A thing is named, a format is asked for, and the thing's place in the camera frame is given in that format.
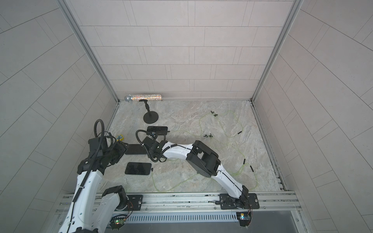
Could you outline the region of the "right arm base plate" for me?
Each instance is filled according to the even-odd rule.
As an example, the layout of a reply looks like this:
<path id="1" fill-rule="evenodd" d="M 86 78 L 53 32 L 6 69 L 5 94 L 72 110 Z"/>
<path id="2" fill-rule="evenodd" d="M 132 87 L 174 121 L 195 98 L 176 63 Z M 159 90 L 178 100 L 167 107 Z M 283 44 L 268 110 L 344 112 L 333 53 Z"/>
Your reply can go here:
<path id="1" fill-rule="evenodd" d="M 219 195 L 219 205 L 222 210 L 233 209 L 259 209 L 259 202 L 255 193 L 249 193 L 247 197 L 235 199 L 228 194 Z"/>

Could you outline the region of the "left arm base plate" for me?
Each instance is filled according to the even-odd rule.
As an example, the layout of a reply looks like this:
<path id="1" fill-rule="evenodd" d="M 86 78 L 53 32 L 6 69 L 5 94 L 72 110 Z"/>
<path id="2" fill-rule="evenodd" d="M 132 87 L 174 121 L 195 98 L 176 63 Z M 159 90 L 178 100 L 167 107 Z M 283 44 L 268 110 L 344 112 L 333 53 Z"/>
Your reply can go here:
<path id="1" fill-rule="evenodd" d="M 116 211 L 140 211 L 142 207 L 143 195 L 128 195 L 127 204 L 123 208 L 117 208 Z"/>

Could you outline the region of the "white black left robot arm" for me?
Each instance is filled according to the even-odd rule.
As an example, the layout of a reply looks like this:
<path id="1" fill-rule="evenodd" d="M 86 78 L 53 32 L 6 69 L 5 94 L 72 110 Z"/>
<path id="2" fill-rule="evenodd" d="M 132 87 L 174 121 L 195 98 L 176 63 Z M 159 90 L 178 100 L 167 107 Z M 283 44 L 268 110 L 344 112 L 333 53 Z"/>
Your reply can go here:
<path id="1" fill-rule="evenodd" d="M 90 139 L 88 144 L 90 153 L 78 166 L 76 190 L 60 233 L 104 233 L 114 211 L 128 206 L 125 190 L 118 185 L 104 191 L 99 207 L 93 211 L 105 169 L 122 158 L 128 144 L 116 141 L 108 147 L 106 139 L 98 137 Z"/>

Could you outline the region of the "blue-edged smartphone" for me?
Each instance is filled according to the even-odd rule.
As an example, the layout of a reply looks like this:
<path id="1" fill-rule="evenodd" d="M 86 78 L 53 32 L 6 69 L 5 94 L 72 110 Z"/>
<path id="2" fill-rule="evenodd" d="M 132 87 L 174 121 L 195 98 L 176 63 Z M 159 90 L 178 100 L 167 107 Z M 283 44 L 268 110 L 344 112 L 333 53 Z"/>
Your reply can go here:
<path id="1" fill-rule="evenodd" d="M 129 162 L 125 169 L 126 175 L 150 175 L 152 170 L 151 163 Z"/>
<path id="2" fill-rule="evenodd" d="M 126 155 L 146 155 L 146 149 L 140 144 L 129 144 L 125 152 Z"/>

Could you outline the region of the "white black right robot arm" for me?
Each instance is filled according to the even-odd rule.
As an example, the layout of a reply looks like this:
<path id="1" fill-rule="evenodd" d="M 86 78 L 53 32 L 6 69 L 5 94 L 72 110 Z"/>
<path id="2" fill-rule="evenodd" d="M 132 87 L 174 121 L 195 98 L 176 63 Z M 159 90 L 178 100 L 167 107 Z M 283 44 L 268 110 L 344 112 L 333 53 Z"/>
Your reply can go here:
<path id="1" fill-rule="evenodd" d="M 248 189 L 227 172 L 218 154 L 203 142 L 196 140 L 193 144 L 182 145 L 166 140 L 157 142 L 146 137 L 139 143 L 145 148 L 148 157 L 153 162 L 158 162 L 162 157 L 185 160 L 198 174 L 212 178 L 219 183 L 238 208 L 248 208 Z"/>

